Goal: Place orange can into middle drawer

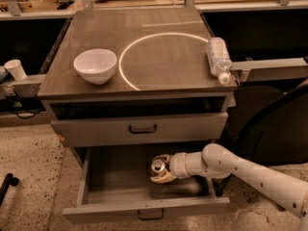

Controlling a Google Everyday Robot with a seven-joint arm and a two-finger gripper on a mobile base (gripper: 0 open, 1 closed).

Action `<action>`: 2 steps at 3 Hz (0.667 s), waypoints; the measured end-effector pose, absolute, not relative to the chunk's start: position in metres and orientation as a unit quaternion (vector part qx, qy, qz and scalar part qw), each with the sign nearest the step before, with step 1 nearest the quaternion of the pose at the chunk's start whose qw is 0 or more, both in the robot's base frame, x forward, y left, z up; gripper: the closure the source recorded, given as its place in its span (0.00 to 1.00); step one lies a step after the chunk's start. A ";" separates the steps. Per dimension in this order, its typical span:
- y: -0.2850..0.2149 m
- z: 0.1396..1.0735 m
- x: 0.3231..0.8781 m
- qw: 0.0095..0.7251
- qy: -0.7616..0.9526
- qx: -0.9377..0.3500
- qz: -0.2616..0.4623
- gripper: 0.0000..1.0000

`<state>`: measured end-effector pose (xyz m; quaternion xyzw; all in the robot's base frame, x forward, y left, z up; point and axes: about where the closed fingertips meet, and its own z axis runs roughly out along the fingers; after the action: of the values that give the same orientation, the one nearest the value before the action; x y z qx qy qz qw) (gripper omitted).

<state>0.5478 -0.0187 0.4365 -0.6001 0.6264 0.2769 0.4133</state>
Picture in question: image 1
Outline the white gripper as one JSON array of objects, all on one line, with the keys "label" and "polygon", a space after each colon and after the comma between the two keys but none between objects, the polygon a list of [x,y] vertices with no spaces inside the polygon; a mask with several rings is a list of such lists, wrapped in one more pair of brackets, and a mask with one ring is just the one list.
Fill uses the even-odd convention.
[{"label": "white gripper", "polygon": [[164,175],[152,176],[152,182],[156,184],[164,184],[173,181],[175,177],[178,179],[184,179],[187,177],[185,153],[176,153],[172,156],[170,156],[169,154],[161,154],[155,156],[154,160],[162,160],[166,164],[169,163],[169,170],[172,174],[170,172],[167,172]]}]

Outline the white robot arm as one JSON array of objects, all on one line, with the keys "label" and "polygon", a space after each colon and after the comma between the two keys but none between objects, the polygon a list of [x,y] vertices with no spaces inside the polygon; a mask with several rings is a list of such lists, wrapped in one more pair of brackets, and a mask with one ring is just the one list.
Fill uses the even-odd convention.
[{"label": "white robot arm", "polygon": [[192,176],[224,178],[233,174],[300,219],[308,231],[308,183],[243,159],[227,148],[207,144],[201,152],[162,154],[153,158],[151,180],[164,184]]}]

